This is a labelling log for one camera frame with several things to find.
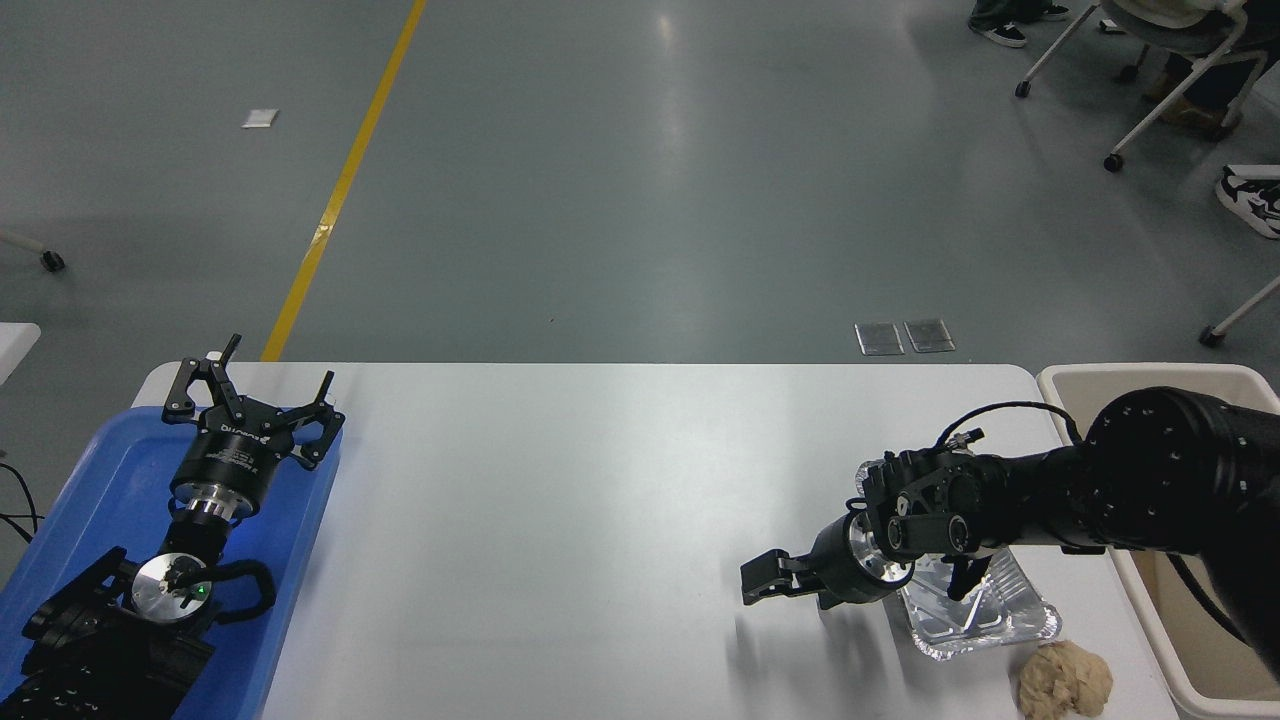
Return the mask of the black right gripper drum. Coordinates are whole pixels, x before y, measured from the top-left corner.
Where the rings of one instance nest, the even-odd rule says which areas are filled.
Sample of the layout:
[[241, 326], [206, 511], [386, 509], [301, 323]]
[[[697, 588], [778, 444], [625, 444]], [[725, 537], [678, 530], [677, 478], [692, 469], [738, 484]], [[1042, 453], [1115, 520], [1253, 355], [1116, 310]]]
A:
[[874, 603], [883, 598], [882, 557], [858, 515], [845, 515], [819, 532], [810, 551], [810, 569], [822, 588], [819, 610], [842, 603]]

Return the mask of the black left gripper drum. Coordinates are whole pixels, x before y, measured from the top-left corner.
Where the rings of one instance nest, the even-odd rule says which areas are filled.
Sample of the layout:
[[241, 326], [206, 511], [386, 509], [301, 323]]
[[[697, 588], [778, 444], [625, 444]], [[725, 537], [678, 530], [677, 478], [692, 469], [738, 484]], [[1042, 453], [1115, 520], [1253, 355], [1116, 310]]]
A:
[[239, 509], [261, 509], [279, 465], [293, 451], [291, 411], [255, 398], [241, 410], [215, 404], [201, 413], [191, 400], [170, 400], [168, 421], [192, 423], [195, 439], [170, 483], [179, 503], [200, 496], [232, 493]]

